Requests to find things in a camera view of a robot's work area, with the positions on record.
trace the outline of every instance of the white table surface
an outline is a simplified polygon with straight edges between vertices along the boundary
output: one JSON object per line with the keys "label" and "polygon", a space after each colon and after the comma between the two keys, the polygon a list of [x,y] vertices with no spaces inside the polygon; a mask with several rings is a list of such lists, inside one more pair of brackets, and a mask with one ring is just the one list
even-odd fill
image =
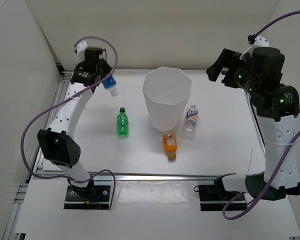
{"label": "white table surface", "polygon": [[[198,123],[196,138],[180,138],[185,111],[177,127],[177,158],[169,162],[164,152],[162,135],[149,122],[142,86],[151,70],[117,70],[119,95],[101,86],[82,112],[74,140],[81,147],[80,161],[87,171],[110,169],[116,173],[221,175],[248,172],[252,162],[264,169],[253,119],[244,91],[225,87],[208,80],[205,71],[186,70],[192,79],[188,106],[196,103]],[[129,118],[129,137],[120,139],[116,132],[119,108],[125,107]],[[44,161],[45,171],[59,170]]]}
{"label": "white table surface", "polygon": [[[67,181],[31,180],[16,226],[25,240],[289,240],[300,231],[288,198],[238,220],[200,211],[194,181],[118,182],[107,210],[63,209]],[[237,211],[228,212],[233,216]]]}

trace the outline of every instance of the orange juice bottle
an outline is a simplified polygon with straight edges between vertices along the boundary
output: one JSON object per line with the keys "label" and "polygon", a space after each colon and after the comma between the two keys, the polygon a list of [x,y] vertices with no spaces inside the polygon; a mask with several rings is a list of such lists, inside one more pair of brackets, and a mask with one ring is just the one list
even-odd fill
{"label": "orange juice bottle", "polygon": [[176,141],[176,135],[174,134],[166,134],[163,135],[163,144],[164,144],[164,150],[166,154],[168,155],[169,160],[176,159],[176,151],[177,151],[177,141]]}

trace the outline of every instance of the white wall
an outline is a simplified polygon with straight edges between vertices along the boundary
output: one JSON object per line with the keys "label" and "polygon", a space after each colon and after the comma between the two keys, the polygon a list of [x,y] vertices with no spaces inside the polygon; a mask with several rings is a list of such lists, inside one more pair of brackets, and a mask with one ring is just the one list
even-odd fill
{"label": "white wall", "polygon": [[[47,43],[24,0],[0,0],[0,239],[18,185],[29,176],[20,154],[21,134],[33,116],[51,105],[59,80]],[[36,133],[45,121],[43,117],[36,122],[26,138],[29,162],[38,142]]]}
{"label": "white wall", "polygon": [[202,69],[223,48],[241,51],[247,36],[269,21],[279,0],[26,2],[66,70],[78,63],[69,49],[86,35],[109,40],[117,48],[120,68]]}
{"label": "white wall", "polygon": [[[299,9],[300,0],[281,0],[273,14],[273,18]],[[266,32],[266,37],[272,47],[280,49],[285,55],[281,82],[294,86],[300,96],[300,15],[291,16],[276,23]],[[300,173],[300,144],[297,146],[297,156]],[[300,228],[300,196],[291,196],[290,199]]]}

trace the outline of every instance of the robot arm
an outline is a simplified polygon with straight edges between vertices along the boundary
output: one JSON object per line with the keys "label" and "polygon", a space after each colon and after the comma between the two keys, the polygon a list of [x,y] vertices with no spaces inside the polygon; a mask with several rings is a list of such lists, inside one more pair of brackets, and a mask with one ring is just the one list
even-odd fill
{"label": "robot arm", "polygon": [[[103,59],[103,51],[102,48],[88,47],[86,41],[76,45],[75,52],[82,62],[73,71],[66,98],[98,82],[111,71],[107,61]],[[68,101],[61,107],[48,128],[41,129],[37,134],[44,158],[71,177],[73,180],[69,183],[73,191],[85,199],[91,199],[93,196],[94,183],[92,180],[85,183],[76,182],[85,181],[91,176],[80,162],[81,149],[73,138],[81,113],[95,89],[86,90]]]}
{"label": "robot arm", "polygon": [[[222,69],[227,68],[221,82],[227,87],[242,88],[249,94],[259,116],[265,147],[265,172],[224,176],[215,182],[218,189],[245,192],[256,198],[293,138],[300,112],[299,95],[294,87],[280,83],[284,61],[285,56],[278,49],[269,47],[268,41],[258,36],[244,54],[224,49],[215,64],[207,69],[209,80],[215,82]],[[263,199],[275,201],[285,198],[286,194],[300,195],[295,146]]]}

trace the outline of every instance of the black mounting plate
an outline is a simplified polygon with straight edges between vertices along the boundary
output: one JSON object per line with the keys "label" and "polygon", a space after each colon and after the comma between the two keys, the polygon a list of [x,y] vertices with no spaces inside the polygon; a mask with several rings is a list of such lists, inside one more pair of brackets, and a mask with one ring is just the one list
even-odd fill
{"label": "black mounting plate", "polygon": [[71,185],[68,185],[65,199],[64,209],[89,209],[89,210],[107,210],[110,200],[110,185],[94,185],[95,196],[98,196],[98,201],[86,203],[86,199],[81,198],[75,192]]}
{"label": "black mounting plate", "polygon": [[[202,212],[208,211],[222,211],[228,201],[239,194],[237,191],[216,191],[215,185],[199,185],[197,186],[200,199],[200,210]],[[247,202],[245,196],[238,197],[231,203],[227,211],[243,211],[247,209]]]}

